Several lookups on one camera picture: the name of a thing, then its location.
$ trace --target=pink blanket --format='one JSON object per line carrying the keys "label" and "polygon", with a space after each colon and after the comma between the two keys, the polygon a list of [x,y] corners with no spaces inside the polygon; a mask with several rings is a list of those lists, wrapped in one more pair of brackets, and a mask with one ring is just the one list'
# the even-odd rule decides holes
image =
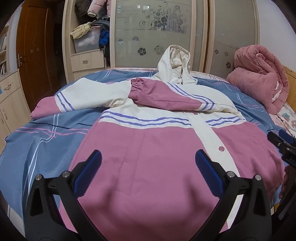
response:
{"label": "pink blanket", "polygon": [[288,97],[289,82],[276,56],[261,45],[242,47],[234,54],[234,67],[227,81],[265,105],[269,114],[277,114]]}

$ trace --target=door handle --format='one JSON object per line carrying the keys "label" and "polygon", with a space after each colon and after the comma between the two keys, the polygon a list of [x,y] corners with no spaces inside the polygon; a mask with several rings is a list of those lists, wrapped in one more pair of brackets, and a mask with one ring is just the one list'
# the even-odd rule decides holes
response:
{"label": "door handle", "polygon": [[5,111],[4,111],[4,109],[2,109],[2,111],[3,111],[4,115],[5,115],[5,119],[7,120],[7,115],[6,115]]}
{"label": "door handle", "polygon": [[21,62],[22,56],[20,56],[20,54],[17,54],[17,58],[18,58],[18,62],[19,62],[19,67],[21,67],[22,66],[22,62]]}
{"label": "door handle", "polygon": [[9,90],[10,89],[11,84],[9,84],[8,86],[6,86],[3,90]]}

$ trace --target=jacket hood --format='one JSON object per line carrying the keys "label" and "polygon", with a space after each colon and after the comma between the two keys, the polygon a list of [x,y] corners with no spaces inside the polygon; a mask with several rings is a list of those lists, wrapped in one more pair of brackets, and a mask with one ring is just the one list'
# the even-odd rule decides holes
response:
{"label": "jacket hood", "polygon": [[178,45],[169,46],[157,65],[158,73],[152,79],[174,84],[196,84],[190,76],[190,53]]}

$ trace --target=blue gripper pad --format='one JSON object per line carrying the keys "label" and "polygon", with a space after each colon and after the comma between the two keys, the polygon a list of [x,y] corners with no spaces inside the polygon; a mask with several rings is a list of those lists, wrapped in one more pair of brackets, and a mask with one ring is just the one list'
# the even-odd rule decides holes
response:
{"label": "blue gripper pad", "polygon": [[196,152],[195,163],[197,167],[199,168],[212,194],[221,199],[224,193],[223,181],[210,162],[212,161],[206,156],[206,154],[203,153],[203,151],[198,150]]}
{"label": "blue gripper pad", "polygon": [[284,139],[286,142],[288,142],[290,145],[294,143],[294,139],[292,136],[290,136],[287,132],[284,130],[279,131],[279,137]]}
{"label": "blue gripper pad", "polygon": [[91,181],[93,180],[96,172],[102,163],[102,154],[97,151],[86,163],[80,174],[74,181],[73,192],[76,198],[82,197],[88,189]]}

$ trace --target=wooden door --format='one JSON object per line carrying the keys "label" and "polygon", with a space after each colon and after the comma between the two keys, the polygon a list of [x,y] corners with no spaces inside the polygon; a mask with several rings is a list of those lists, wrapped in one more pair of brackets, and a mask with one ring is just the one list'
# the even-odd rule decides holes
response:
{"label": "wooden door", "polygon": [[30,121],[30,113],[21,88],[18,88],[0,103],[0,112],[11,132]]}
{"label": "wooden door", "polygon": [[50,2],[26,0],[17,28],[17,63],[31,111],[59,89],[54,58],[54,22]]}
{"label": "wooden door", "polygon": [[6,145],[5,138],[10,134],[10,131],[4,121],[4,117],[0,113],[0,155]]}

